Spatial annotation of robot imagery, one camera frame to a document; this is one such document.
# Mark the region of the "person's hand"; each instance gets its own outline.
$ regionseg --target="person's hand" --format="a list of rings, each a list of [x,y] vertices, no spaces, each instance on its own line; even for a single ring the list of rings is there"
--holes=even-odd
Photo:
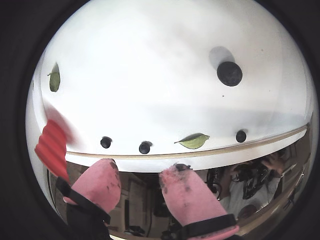
[[[233,175],[239,173],[239,170],[236,170],[236,168],[237,168],[239,165],[249,165],[249,164],[251,164],[251,161],[246,161],[246,162],[241,162],[241,163],[237,163],[237,164],[234,164],[234,165],[230,165],[230,166],[227,167],[226,173],[227,173],[229,176],[233,176]]]
[[[261,163],[270,170],[275,170],[280,176],[282,175],[285,163],[279,158],[279,155],[274,152],[266,156],[268,160],[263,160]]]

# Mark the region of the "white shirt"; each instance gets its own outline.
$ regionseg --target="white shirt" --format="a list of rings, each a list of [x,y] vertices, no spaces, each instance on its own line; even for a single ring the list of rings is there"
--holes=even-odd
[[[237,218],[239,212],[242,208],[247,205],[254,205],[256,209],[259,211],[268,205],[277,190],[280,178],[273,178],[269,184],[268,188],[264,184],[262,188],[260,188],[254,196],[249,199],[243,199],[244,194],[244,182],[231,182],[229,191],[230,196],[227,196],[220,200],[221,205],[227,211],[228,214],[234,214]]]

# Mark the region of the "green leaf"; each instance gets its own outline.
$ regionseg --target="green leaf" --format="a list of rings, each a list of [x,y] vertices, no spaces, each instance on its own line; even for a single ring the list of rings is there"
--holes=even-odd
[[[49,73],[48,76],[49,75],[50,75],[50,82],[49,82],[50,90],[51,92],[56,92],[58,91],[59,85],[60,85],[60,73],[52,72],[52,73]]]
[[[50,90],[51,92],[56,92],[60,86],[60,71],[57,63],[54,64],[51,73],[48,74],[50,76]]]
[[[176,141],[175,144],[179,143],[187,149],[198,149],[202,147],[205,144],[205,141],[207,141],[209,138],[210,136],[204,135],[202,133],[196,133],[187,136],[180,141]]]

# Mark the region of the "person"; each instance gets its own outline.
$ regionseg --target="person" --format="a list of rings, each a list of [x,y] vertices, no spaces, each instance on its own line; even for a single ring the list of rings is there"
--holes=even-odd
[[[225,168],[220,180],[220,203],[228,214],[234,214],[238,219],[246,219],[268,205],[278,188],[284,171],[285,163],[281,157],[283,151],[277,151],[265,156],[261,163],[273,172],[273,177],[249,199],[243,199],[245,181],[235,182],[232,179],[239,174],[238,166],[252,164],[252,161],[231,165]]]

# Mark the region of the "red ribbed pad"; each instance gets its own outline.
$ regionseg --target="red ribbed pad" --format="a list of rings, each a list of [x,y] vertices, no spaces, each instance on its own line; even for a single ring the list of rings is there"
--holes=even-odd
[[[52,174],[69,182],[66,144],[64,131],[54,121],[49,120],[35,146],[35,153]]]

